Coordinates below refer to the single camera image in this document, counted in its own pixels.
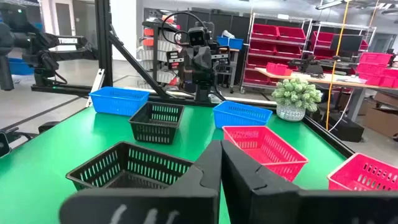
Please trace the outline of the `green succulent in white pot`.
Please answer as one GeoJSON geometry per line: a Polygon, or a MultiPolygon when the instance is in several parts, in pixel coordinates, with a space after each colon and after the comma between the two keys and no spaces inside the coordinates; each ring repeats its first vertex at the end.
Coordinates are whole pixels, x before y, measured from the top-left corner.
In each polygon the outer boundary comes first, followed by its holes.
{"type": "Polygon", "coordinates": [[[272,97],[277,103],[277,116],[286,121],[301,121],[306,112],[314,113],[322,93],[314,84],[299,78],[285,79],[276,84],[272,97]]]}

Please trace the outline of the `black clamp block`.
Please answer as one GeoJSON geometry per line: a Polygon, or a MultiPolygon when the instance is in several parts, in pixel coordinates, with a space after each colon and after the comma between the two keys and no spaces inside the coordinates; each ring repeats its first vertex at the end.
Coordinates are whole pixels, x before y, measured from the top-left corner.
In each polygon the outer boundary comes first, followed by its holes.
{"type": "Polygon", "coordinates": [[[42,124],[42,125],[40,125],[40,126],[38,127],[38,131],[39,131],[39,133],[41,134],[41,133],[46,132],[47,130],[53,128],[53,127],[56,126],[58,123],[59,123],[59,121],[49,121],[49,122],[46,122],[46,123],[44,123],[44,124],[42,124]]]}

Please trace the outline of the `black vertical frame post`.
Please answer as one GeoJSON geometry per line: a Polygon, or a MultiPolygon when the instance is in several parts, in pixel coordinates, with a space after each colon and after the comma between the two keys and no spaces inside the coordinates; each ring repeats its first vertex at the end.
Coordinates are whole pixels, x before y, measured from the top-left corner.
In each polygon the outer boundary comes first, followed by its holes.
{"type": "Polygon", "coordinates": [[[104,69],[103,86],[113,86],[113,51],[110,0],[95,0],[99,68],[104,69]]]}

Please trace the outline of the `black computer monitor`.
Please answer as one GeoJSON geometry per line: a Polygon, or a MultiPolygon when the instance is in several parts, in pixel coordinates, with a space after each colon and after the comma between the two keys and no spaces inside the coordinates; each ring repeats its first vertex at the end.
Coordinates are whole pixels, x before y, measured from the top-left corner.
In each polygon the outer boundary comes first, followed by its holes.
{"type": "Polygon", "coordinates": [[[343,52],[358,52],[363,41],[362,35],[335,34],[332,38],[330,50],[343,52]]]}

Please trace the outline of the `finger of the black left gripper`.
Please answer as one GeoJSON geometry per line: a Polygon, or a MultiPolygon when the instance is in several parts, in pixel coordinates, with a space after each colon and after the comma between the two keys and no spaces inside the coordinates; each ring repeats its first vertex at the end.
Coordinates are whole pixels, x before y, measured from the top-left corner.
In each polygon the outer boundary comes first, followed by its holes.
{"type": "Polygon", "coordinates": [[[179,65],[184,62],[184,58],[178,50],[166,52],[166,57],[169,70],[177,70],[179,65]]]}
{"type": "Polygon", "coordinates": [[[230,65],[230,47],[217,46],[211,49],[211,61],[217,65],[230,65]]]}

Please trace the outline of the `brown cardboard box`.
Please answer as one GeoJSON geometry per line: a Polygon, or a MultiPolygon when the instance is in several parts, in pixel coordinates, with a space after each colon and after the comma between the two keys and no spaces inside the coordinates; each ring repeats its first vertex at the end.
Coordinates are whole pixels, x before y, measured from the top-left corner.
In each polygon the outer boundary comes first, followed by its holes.
{"type": "Polygon", "coordinates": [[[370,108],[365,115],[364,125],[398,141],[398,110],[370,108]]]}
{"type": "Polygon", "coordinates": [[[390,108],[394,108],[395,110],[398,110],[398,96],[395,95],[391,95],[388,93],[381,93],[378,92],[375,97],[374,100],[376,102],[378,102],[381,105],[390,107],[390,108]]]}

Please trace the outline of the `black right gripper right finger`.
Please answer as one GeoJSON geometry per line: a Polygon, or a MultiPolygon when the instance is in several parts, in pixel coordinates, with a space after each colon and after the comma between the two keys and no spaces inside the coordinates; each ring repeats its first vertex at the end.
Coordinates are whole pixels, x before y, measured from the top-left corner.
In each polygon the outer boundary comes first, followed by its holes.
{"type": "Polygon", "coordinates": [[[231,224],[398,224],[398,192],[304,190],[221,142],[231,224]]]}

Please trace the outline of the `wooden work table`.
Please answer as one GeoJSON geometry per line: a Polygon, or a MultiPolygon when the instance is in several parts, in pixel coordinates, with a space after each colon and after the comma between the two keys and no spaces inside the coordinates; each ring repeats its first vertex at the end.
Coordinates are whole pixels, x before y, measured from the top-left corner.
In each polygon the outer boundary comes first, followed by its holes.
{"type": "Polygon", "coordinates": [[[301,80],[307,80],[308,82],[319,83],[325,86],[332,84],[332,86],[336,87],[352,88],[353,95],[348,105],[349,106],[348,118],[352,120],[352,122],[356,121],[359,109],[364,100],[366,90],[387,91],[388,93],[393,93],[394,95],[398,95],[398,88],[388,88],[383,86],[365,85],[359,82],[352,82],[351,77],[344,75],[332,75],[326,73],[323,78],[313,78],[310,75],[299,72],[292,72],[290,76],[281,76],[269,73],[265,68],[256,67],[255,70],[269,78],[278,78],[278,79],[299,78],[301,80]]]}

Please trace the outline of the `black diagonal frame strut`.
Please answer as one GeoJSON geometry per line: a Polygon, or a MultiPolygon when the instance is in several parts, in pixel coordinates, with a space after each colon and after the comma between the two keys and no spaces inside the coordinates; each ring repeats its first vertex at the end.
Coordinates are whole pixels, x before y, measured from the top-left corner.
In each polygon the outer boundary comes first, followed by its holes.
{"type": "Polygon", "coordinates": [[[163,90],[145,70],[138,63],[138,61],[129,53],[129,51],[124,47],[123,43],[112,33],[108,34],[109,41],[117,48],[121,55],[133,66],[136,72],[152,87],[152,89],[164,99],[172,98],[172,95],[168,94],[163,90]]]}

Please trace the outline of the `white and orange bin rack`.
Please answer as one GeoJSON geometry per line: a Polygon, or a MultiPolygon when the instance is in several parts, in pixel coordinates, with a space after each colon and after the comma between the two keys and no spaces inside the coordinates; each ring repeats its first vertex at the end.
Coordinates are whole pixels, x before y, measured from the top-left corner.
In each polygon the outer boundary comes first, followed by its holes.
{"type": "Polygon", "coordinates": [[[182,48],[172,41],[177,31],[177,26],[166,22],[164,28],[163,20],[156,17],[146,19],[143,25],[143,35],[139,38],[139,46],[136,50],[136,58],[141,67],[161,86],[175,86],[179,77],[176,70],[169,69],[167,53],[182,48]]]}

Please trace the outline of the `ceiling light fixture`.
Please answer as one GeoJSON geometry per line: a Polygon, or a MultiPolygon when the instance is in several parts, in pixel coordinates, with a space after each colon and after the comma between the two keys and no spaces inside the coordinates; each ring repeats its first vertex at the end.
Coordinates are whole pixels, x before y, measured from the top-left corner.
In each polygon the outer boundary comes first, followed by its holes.
{"type": "Polygon", "coordinates": [[[324,10],[330,7],[334,7],[334,6],[338,6],[340,4],[345,3],[345,0],[333,0],[330,2],[326,2],[326,3],[321,3],[320,5],[316,6],[315,9],[317,10],[324,10]]]}

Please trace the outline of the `blue slotted plastic basket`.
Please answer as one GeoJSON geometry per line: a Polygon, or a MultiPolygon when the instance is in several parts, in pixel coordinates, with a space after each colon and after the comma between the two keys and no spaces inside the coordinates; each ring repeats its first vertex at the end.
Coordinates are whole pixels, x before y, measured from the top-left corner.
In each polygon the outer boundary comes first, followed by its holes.
{"type": "Polygon", "coordinates": [[[265,126],[273,112],[255,106],[223,101],[213,108],[215,126],[265,126]]]}
{"type": "Polygon", "coordinates": [[[144,104],[148,91],[130,90],[106,86],[90,93],[93,107],[97,113],[132,116],[144,104]]]}

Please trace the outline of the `red storage bin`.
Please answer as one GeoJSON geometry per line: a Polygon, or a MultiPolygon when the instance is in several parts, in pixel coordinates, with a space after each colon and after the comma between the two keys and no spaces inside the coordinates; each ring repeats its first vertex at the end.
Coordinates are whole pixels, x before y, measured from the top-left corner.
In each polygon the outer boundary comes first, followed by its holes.
{"type": "Polygon", "coordinates": [[[277,31],[282,41],[304,43],[307,39],[302,28],[278,26],[277,31]]]}
{"type": "Polygon", "coordinates": [[[333,58],[333,56],[335,56],[335,51],[323,48],[316,48],[313,54],[317,60],[324,60],[333,58]]]}
{"type": "Polygon", "coordinates": [[[267,64],[269,62],[272,62],[271,58],[258,57],[258,56],[252,56],[252,55],[250,55],[246,60],[248,67],[251,67],[251,68],[256,68],[256,67],[266,68],[267,64]]]}
{"type": "Polygon", "coordinates": [[[252,41],[249,44],[249,53],[260,55],[274,55],[275,45],[267,42],[252,41]]]}
{"type": "Polygon", "coordinates": [[[359,78],[365,80],[366,85],[379,86],[382,80],[382,76],[375,74],[360,73],[359,78]]]}
{"type": "Polygon", "coordinates": [[[311,37],[311,43],[313,45],[330,46],[333,37],[334,33],[314,31],[311,37]]]}
{"type": "Polygon", "coordinates": [[[245,69],[243,84],[258,84],[267,85],[269,83],[269,77],[257,70],[245,69]]]}
{"type": "Polygon", "coordinates": [[[389,68],[383,70],[380,86],[398,88],[398,70],[389,68]]]}
{"type": "Polygon", "coordinates": [[[251,34],[252,38],[276,40],[278,36],[279,33],[276,26],[253,24],[251,34]]]}
{"type": "Polygon", "coordinates": [[[302,51],[300,47],[293,45],[276,45],[275,55],[280,57],[301,58],[302,51]]]}
{"type": "Polygon", "coordinates": [[[292,70],[287,65],[280,63],[268,63],[266,66],[268,73],[278,76],[291,76],[292,70]]]}
{"type": "Polygon", "coordinates": [[[385,65],[360,63],[357,66],[356,72],[359,74],[380,75],[385,68],[385,65]]]}
{"type": "Polygon", "coordinates": [[[360,56],[359,63],[388,65],[391,57],[392,54],[364,52],[360,56]]]}

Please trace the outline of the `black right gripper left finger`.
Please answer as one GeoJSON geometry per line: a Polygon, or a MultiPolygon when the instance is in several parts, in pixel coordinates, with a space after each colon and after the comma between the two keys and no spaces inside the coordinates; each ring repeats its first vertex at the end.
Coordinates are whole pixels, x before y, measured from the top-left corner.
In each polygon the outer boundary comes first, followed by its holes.
{"type": "Polygon", "coordinates": [[[62,203],[60,224],[218,224],[221,157],[221,141],[210,142],[165,189],[78,190],[62,203]]]}

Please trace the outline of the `black slotted plastic basket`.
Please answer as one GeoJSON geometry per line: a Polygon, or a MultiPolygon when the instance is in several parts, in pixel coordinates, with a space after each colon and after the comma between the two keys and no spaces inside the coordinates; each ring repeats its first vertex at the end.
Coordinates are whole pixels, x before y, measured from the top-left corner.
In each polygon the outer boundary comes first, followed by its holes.
{"type": "Polygon", "coordinates": [[[148,101],[129,120],[134,139],[140,142],[172,144],[184,109],[184,105],[148,101]]]}
{"type": "Polygon", "coordinates": [[[165,189],[193,162],[121,141],[66,174],[77,190],[165,189]]]}

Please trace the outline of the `red slotted plastic basket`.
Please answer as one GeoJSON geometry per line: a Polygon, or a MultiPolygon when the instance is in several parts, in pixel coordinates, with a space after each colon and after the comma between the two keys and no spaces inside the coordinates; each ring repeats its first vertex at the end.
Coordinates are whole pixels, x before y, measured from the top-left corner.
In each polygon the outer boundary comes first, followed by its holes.
{"type": "Polygon", "coordinates": [[[255,161],[293,181],[308,159],[267,126],[223,126],[229,140],[255,161]]]}
{"type": "Polygon", "coordinates": [[[329,190],[398,190],[398,167],[355,153],[327,179],[329,190]]]}

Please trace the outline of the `white angled frame bracket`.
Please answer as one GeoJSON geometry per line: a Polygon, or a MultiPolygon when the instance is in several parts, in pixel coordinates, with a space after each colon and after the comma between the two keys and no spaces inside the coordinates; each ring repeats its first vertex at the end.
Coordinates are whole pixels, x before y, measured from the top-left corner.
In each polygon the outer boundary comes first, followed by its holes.
{"type": "MultiPolygon", "coordinates": [[[[99,90],[102,87],[103,80],[104,80],[104,74],[105,74],[104,69],[103,68],[99,68],[98,71],[97,71],[97,74],[95,76],[95,80],[94,80],[93,86],[92,86],[92,88],[90,90],[90,93],[92,93],[94,91],[97,91],[97,90],[99,90]]],[[[91,96],[89,96],[85,107],[88,108],[91,105],[92,105],[92,99],[91,99],[91,96]]]]}

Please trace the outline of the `black box on floor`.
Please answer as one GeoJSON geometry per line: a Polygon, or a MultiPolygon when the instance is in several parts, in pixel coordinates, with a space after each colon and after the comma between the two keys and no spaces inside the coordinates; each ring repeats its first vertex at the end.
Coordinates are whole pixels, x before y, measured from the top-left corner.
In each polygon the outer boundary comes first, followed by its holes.
{"type": "Polygon", "coordinates": [[[360,142],[363,137],[364,128],[345,116],[340,119],[341,114],[330,113],[328,118],[328,131],[341,141],[360,142]]]}

